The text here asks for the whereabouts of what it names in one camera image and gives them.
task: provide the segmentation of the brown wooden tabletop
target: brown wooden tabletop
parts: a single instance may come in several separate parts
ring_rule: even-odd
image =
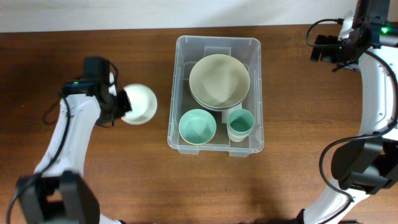
[[[250,223],[294,218],[325,188],[323,148],[355,136],[362,110],[361,75],[332,73],[309,60],[308,26],[101,30],[0,34],[0,222],[20,175],[31,174],[52,131],[40,118],[83,59],[100,55],[119,68],[119,86],[142,83],[158,110],[141,126],[95,127],[85,180],[105,215],[128,223]],[[339,32],[334,25],[317,33]],[[226,152],[182,155],[167,144],[175,43],[181,35],[255,37],[262,46],[265,147],[247,158]],[[330,173],[332,152],[326,159]],[[361,202],[346,219],[398,223],[398,188]],[[19,206],[12,223],[24,223]]]

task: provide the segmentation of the gray plastic container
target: gray plastic container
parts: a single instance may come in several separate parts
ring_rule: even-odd
[[[250,89],[242,108],[249,110],[255,119],[250,135],[242,142],[228,138],[227,125],[222,123],[221,112],[209,111],[216,119],[217,131],[207,144],[193,146],[185,142],[178,131],[182,115],[192,109],[204,109],[193,98],[189,87],[189,76],[193,66],[203,57],[213,54],[230,55],[247,68]],[[174,79],[170,106],[170,147],[182,154],[198,154],[201,150],[226,151],[230,156],[246,157],[264,148],[264,125],[262,121],[261,44],[255,38],[181,36],[175,51]]]

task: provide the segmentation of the large beige bowl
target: large beige bowl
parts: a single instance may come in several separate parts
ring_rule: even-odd
[[[227,110],[246,97],[250,87],[249,72],[228,55],[210,55],[192,68],[189,85],[194,99],[213,111]]]

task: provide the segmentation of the green cup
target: green cup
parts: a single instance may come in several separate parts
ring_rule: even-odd
[[[228,118],[228,129],[238,136],[250,133],[253,126],[254,116],[245,109],[232,112]]]
[[[216,127],[216,120],[209,112],[195,109],[186,112],[181,117],[178,130],[186,142],[199,146],[214,137]]]

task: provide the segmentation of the mint green bowl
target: mint green bowl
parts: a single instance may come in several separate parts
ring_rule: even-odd
[[[216,120],[209,112],[194,109],[181,117],[178,130],[187,143],[199,146],[214,137],[216,127]]]

